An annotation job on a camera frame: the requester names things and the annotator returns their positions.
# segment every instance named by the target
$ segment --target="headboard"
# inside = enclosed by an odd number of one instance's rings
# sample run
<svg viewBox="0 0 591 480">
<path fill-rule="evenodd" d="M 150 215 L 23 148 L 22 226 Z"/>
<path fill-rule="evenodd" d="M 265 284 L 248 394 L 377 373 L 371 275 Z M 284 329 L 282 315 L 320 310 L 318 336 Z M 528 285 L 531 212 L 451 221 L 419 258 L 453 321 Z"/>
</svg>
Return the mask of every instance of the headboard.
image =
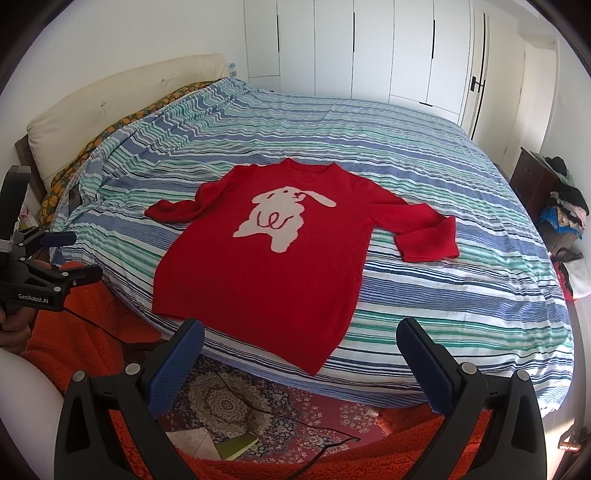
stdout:
<svg viewBox="0 0 591 480">
<path fill-rule="evenodd" d="M 220 54 L 165 60 L 106 77 L 81 88 L 29 122 L 15 143 L 31 167 L 31 189 L 41 202 L 54 175 L 105 128 L 194 82 L 228 76 Z"/>
</svg>

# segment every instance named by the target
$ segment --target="rabbit graphic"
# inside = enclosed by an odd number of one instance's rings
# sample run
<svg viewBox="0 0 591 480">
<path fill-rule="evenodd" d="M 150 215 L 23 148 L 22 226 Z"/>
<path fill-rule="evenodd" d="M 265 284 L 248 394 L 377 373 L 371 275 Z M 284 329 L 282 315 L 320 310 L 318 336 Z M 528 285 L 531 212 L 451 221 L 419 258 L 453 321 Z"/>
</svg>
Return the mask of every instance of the rabbit graphic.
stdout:
<svg viewBox="0 0 591 480">
<path fill-rule="evenodd" d="M 304 206 L 300 203 L 309 195 L 318 203 L 327 207 L 335 207 L 336 203 L 316 192 L 283 187 L 270 192 L 261 193 L 252 199 L 257 205 L 253 208 L 248 220 L 242 222 L 233 236 L 235 238 L 266 233 L 271 236 L 271 250 L 283 253 L 297 238 L 298 230 L 304 225 L 301 213 Z"/>
</svg>

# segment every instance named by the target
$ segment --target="white wardrobe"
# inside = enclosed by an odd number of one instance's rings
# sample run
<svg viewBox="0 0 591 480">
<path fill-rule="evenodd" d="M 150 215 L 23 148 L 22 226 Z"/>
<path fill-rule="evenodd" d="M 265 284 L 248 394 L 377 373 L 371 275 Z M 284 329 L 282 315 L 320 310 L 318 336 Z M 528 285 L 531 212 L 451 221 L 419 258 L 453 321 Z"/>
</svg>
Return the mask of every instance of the white wardrobe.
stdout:
<svg viewBox="0 0 591 480">
<path fill-rule="evenodd" d="M 249 81 L 396 103 L 459 123 L 470 0 L 244 0 Z"/>
</svg>

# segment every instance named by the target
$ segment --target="striped bedsheet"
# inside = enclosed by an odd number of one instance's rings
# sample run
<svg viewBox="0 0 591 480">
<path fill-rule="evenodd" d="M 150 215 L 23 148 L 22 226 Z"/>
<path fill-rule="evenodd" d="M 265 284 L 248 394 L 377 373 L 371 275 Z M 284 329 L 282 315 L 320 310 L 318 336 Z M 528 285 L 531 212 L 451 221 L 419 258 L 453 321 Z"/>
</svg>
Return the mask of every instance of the striped bedsheet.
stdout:
<svg viewBox="0 0 591 480">
<path fill-rule="evenodd" d="M 53 229 L 73 230 L 78 241 L 54 260 L 97 262 L 121 300 L 171 334 L 177 323 L 150 311 L 152 279 L 186 225 L 161 225 L 144 210 L 193 198 L 234 165 L 285 157 L 338 162 L 410 203 L 455 215 L 460 257 L 405 263 L 392 235 L 375 229 L 349 330 L 315 377 L 211 329 L 205 355 L 304 390 L 405 406 L 424 401 L 395 340 L 398 322 L 414 316 L 460 362 L 499 375 L 525 368 L 542 414 L 559 407 L 573 373 L 573 336 L 544 244 L 484 153 L 457 125 L 427 113 L 220 80 L 104 140 L 70 184 L 79 182 L 83 204 L 68 215 L 65 194 L 58 205 Z"/>
</svg>

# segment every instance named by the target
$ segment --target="screw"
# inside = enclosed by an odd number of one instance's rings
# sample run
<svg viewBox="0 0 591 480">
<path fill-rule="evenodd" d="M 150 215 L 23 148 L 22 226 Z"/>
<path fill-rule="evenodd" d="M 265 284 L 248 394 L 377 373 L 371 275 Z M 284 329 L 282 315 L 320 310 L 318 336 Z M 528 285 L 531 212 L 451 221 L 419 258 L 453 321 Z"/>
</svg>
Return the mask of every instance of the screw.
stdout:
<svg viewBox="0 0 591 480">
<path fill-rule="evenodd" d="M 83 378 L 84 372 L 82 370 L 78 370 L 77 372 L 74 372 L 74 375 L 72 375 L 72 380 L 74 382 L 80 382 Z"/>
<path fill-rule="evenodd" d="M 518 370 L 517 371 L 517 376 L 523 380 L 524 382 L 528 381 L 530 379 L 530 375 L 526 370 Z"/>
<path fill-rule="evenodd" d="M 470 362 L 464 362 L 462 363 L 462 371 L 465 374 L 474 375 L 478 369 L 476 368 L 476 365 L 471 364 Z"/>
<path fill-rule="evenodd" d="M 139 364 L 129 364 L 125 367 L 125 373 L 128 375 L 135 375 L 141 369 Z"/>
</svg>

